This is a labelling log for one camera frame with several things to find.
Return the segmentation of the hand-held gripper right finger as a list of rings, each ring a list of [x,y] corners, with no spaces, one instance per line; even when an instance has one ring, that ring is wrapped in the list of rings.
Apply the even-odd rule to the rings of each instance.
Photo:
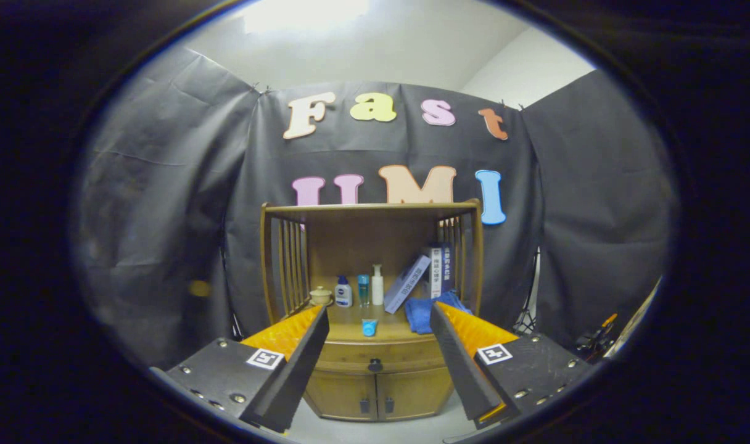
[[[530,416],[590,373],[586,360],[544,335],[518,337],[445,303],[432,306],[431,329],[477,429]]]

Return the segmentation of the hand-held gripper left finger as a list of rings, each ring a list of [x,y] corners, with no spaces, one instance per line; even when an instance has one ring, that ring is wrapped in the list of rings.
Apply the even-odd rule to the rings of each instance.
[[[327,306],[245,340],[216,335],[150,379],[175,408],[226,442],[281,442],[330,331]]]

